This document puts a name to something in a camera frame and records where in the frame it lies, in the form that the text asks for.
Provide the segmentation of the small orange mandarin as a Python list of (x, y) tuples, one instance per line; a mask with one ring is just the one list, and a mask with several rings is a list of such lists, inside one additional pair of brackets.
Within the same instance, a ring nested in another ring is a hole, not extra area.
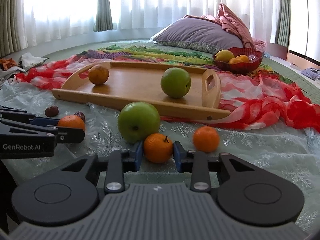
[(67, 115), (59, 120), (57, 123), (59, 127), (79, 128), (86, 130), (84, 121), (77, 115)]

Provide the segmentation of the white crumpled paper bag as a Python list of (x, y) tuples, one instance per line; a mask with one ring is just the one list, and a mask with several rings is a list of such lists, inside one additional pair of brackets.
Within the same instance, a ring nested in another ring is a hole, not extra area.
[(25, 53), (20, 57), (18, 66), (24, 71), (28, 71), (33, 67), (43, 65), (47, 60), (47, 57), (37, 57), (33, 56), (31, 53)]

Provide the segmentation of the orange cloth at left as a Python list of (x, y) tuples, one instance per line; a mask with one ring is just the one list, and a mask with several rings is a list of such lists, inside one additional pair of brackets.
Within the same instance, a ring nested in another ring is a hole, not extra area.
[(5, 58), (2, 58), (0, 59), (0, 68), (4, 71), (12, 68), (12, 67), (16, 67), (18, 66), (18, 64), (16, 63), (16, 61), (12, 58), (9, 58), (9, 59), (5, 59)]

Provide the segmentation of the dull brown orange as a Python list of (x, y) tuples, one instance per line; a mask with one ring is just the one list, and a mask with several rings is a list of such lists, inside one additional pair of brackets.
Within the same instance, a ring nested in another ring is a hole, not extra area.
[(108, 77), (108, 68), (100, 64), (93, 66), (88, 72), (88, 79), (94, 85), (103, 85), (108, 80)]

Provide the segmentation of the dark red date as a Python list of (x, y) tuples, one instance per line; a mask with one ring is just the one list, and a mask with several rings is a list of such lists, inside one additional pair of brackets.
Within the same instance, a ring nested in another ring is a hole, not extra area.
[(82, 113), (81, 111), (75, 112), (74, 115), (80, 117), (80, 118), (83, 120), (83, 122), (86, 121), (86, 120), (85, 120), (85, 115), (84, 115), (84, 113)]

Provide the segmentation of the wrinkled red date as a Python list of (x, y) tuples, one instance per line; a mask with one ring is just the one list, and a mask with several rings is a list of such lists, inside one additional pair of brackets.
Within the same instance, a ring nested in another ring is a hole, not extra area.
[(49, 106), (44, 111), (46, 117), (52, 118), (59, 114), (59, 108), (56, 105)]

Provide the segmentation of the purple pillow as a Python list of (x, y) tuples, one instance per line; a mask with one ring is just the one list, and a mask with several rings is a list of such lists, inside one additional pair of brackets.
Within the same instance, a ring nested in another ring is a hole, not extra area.
[(164, 46), (216, 54), (223, 49), (242, 48), (240, 38), (227, 33), (217, 23), (199, 18), (181, 18), (150, 38)]

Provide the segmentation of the red glass fruit bowl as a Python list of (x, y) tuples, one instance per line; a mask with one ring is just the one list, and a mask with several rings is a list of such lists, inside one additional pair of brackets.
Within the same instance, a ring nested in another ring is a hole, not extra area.
[(256, 70), (263, 59), (263, 53), (253, 48), (229, 48), (213, 56), (214, 63), (223, 71), (247, 74)]

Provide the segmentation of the lavender cloth at right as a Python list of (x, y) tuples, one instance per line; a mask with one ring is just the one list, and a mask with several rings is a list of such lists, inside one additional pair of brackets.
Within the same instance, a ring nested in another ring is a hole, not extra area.
[(301, 71), (301, 74), (312, 79), (312, 80), (320, 80), (320, 70), (317, 68), (306, 68)]

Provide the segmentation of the small bright mandarin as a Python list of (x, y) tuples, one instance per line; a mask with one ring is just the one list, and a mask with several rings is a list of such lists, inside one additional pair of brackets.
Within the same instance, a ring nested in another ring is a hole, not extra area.
[(204, 153), (214, 152), (220, 143), (220, 137), (216, 129), (203, 126), (193, 134), (193, 145), (198, 151)]

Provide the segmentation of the green left curtain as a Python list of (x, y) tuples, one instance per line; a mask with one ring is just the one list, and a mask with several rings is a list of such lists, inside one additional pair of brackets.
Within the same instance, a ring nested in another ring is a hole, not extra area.
[(23, 0), (0, 0), (1, 57), (27, 48)]

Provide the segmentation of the green quilted bedspread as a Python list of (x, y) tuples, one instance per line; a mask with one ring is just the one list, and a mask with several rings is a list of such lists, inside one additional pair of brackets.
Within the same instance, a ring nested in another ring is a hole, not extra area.
[[(88, 49), (99, 49), (108, 47), (111, 45), (118, 45), (120, 47), (129, 47), (131, 45), (135, 46), (146, 46), (155, 47), (162, 51), (186, 51), (188, 49), (166, 47), (156, 45), (149, 40), (121, 40), (121, 41), (103, 41), (103, 42), (93, 42), (88, 44), (76, 44), (71, 47), (66, 47), (67, 42), (63, 40), (57, 40), (53, 42), (43, 43), (39, 46), (27, 48), (21, 51), (17, 51), (8, 56), (14, 60), (19, 60), (19, 58), (25, 53), (31, 53), (33, 56), (37, 57), (47, 57), (48, 62), (63, 60), (74, 54), (78, 54)], [(304, 91), (304, 93), (311, 99), (314, 103), (319, 103), (319, 82), (313, 81), (310, 78), (301, 74), (298, 67), (292, 63), (288, 63), (281, 60), (278, 56), (271, 56), (269, 59), (264, 59), (263, 63), (269, 64), (276, 72), (280, 75), (287, 77), (291, 81), (297, 83), (299, 87)]]

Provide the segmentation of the green apple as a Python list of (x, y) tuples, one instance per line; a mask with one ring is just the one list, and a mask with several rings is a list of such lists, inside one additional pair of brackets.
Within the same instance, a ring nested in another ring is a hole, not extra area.
[(133, 102), (120, 111), (117, 125), (124, 140), (134, 144), (159, 132), (160, 115), (157, 109), (147, 102)]
[(161, 89), (167, 96), (180, 99), (184, 97), (191, 88), (190, 74), (178, 67), (167, 69), (161, 78)]

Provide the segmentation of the pink crumpled blanket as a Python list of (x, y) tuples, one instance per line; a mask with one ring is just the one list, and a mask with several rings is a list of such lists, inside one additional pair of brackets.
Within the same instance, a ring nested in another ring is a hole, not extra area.
[(253, 48), (256, 51), (264, 53), (267, 49), (267, 42), (259, 39), (255, 39), (251, 36), (251, 33), (245, 23), (239, 18), (227, 5), (220, 3), (216, 16), (202, 15), (193, 16), (185, 15), (184, 18), (196, 18), (209, 22), (216, 23), (222, 27), (222, 29), (237, 36), (241, 41), (244, 48)]

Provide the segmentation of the small mandarin with stem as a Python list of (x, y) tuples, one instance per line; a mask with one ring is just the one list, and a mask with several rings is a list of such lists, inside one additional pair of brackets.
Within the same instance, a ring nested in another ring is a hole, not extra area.
[(173, 152), (173, 143), (168, 136), (153, 133), (144, 140), (144, 155), (154, 164), (163, 164), (169, 161)]

